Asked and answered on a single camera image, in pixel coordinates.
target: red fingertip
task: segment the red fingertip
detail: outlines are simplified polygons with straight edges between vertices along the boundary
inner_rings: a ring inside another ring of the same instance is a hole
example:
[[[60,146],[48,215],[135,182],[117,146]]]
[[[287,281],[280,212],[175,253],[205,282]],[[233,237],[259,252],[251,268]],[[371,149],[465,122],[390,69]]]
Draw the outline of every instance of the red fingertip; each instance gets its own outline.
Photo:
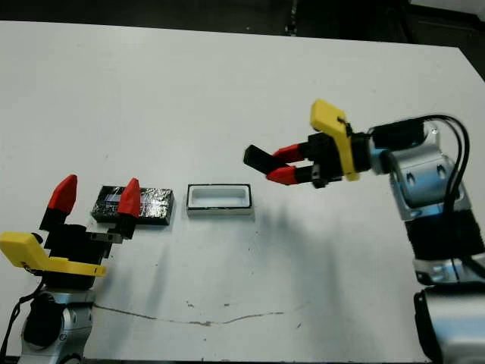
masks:
[[[273,182],[278,182],[279,184],[297,184],[295,177],[296,167],[290,165],[288,167],[277,168],[274,171],[268,173],[266,178],[272,180]]]
[[[273,154],[273,157],[276,157],[285,163],[302,161],[304,159],[299,151],[298,144],[293,144],[292,146],[285,146],[284,148],[278,149]]]
[[[75,174],[68,175],[55,188],[47,207],[70,214],[76,202],[76,188],[77,176]]]
[[[139,183],[136,178],[132,178],[128,186],[124,189],[118,204],[119,214],[132,215],[135,218],[139,216],[141,192]]]

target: white tabletop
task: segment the white tabletop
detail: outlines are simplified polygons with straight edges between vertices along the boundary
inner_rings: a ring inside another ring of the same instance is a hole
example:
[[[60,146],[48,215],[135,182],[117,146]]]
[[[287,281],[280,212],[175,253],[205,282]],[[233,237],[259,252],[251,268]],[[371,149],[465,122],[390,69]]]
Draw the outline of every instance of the white tabletop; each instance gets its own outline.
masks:
[[[96,304],[133,315],[94,308],[87,357],[425,359],[412,303],[421,286],[387,177],[285,187],[242,159],[251,143],[305,141],[316,98],[355,131],[448,113],[471,135],[465,183],[485,226],[485,85],[458,49],[15,22],[0,22],[0,49],[1,231],[36,231],[70,173],[68,221],[94,231],[106,229],[89,216],[102,184],[138,177],[174,190],[171,225],[140,228],[105,261]],[[447,133],[443,148],[455,154]],[[255,217],[188,218],[193,183],[250,183]],[[3,335],[36,279],[4,256],[0,276]]]

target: black box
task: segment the black box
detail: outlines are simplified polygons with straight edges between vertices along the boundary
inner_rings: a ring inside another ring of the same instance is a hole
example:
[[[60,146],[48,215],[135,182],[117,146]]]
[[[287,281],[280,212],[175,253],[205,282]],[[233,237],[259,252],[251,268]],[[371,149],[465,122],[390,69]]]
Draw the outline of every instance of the black box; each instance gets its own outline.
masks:
[[[117,208],[124,187],[103,186],[91,211],[97,222],[117,220]],[[169,225],[174,192],[164,188],[140,188],[141,206],[137,224]]]

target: black wire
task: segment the black wire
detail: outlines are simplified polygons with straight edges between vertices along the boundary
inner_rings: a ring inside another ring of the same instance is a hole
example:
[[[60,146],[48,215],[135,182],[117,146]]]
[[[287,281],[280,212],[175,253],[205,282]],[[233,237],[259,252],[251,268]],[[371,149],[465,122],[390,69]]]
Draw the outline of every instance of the black wire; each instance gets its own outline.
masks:
[[[11,313],[11,316],[10,316],[10,320],[8,322],[7,332],[5,332],[5,337],[4,337],[3,342],[2,342],[2,348],[0,349],[0,364],[5,363],[5,357],[7,356],[8,337],[10,336],[10,332],[11,332],[12,326],[14,325],[15,319],[20,314],[20,305],[22,303],[30,301],[32,298],[37,296],[37,294],[39,294],[40,290],[42,289],[43,285],[44,285],[44,277],[42,277],[42,280],[40,281],[36,290],[34,290],[31,294],[28,294],[27,296],[21,297],[18,300],[18,302],[15,304],[14,309],[12,310],[12,313]]]
[[[452,130],[453,134],[455,135],[456,142],[458,144],[458,155],[456,158],[455,166],[452,169],[452,173],[449,175],[448,183],[446,184],[445,196],[443,197],[443,212],[445,212],[445,215],[449,216],[450,212],[453,211],[458,188],[460,186],[460,183],[462,182],[463,174],[465,172],[465,169],[468,163],[468,156],[470,153],[470,140],[468,138],[468,132],[465,126],[461,123],[461,121],[448,115],[442,115],[442,114],[425,115],[425,116],[420,116],[418,118],[412,118],[408,120],[422,121],[422,122],[433,121],[433,120],[441,121],[447,127],[449,127]],[[455,127],[452,125],[452,123],[457,124],[458,127],[460,128],[460,131],[462,132],[462,135],[463,135],[464,145],[462,145],[462,139],[458,134],[457,130],[455,129]]]
[[[445,215],[449,215],[450,209],[452,210],[454,199],[455,199],[455,196],[452,194],[454,181],[456,180],[459,165],[462,162],[462,140],[458,134],[458,131],[456,131],[455,127],[448,120],[446,119],[438,119],[438,120],[445,123],[452,130],[452,132],[455,134],[456,142],[458,144],[458,155],[456,157],[456,162],[452,169],[452,173],[449,175],[448,183],[446,184],[445,196],[443,198],[443,213]]]

